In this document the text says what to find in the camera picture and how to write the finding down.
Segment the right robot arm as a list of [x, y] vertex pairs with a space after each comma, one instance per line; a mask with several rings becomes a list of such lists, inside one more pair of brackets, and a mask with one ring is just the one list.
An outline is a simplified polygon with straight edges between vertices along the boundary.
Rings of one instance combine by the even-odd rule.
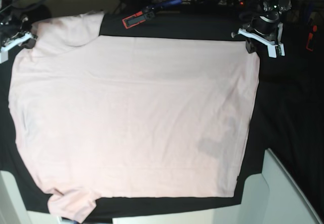
[[1, 0], [1, 63], [8, 60], [9, 51], [15, 46], [32, 48], [36, 35], [26, 15], [13, 6], [19, 0]]

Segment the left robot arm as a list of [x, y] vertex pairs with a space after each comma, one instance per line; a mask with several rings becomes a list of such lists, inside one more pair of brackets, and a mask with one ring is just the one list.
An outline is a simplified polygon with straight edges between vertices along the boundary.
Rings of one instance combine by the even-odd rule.
[[253, 5], [239, 14], [243, 25], [231, 36], [243, 35], [246, 38], [246, 50], [250, 54], [256, 52], [255, 42], [258, 42], [267, 47], [269, 57], [285, 56], [284, 44], [281, 42], [284, 27], [281, 16], [291, 9], [291, 0], [253, 1]]

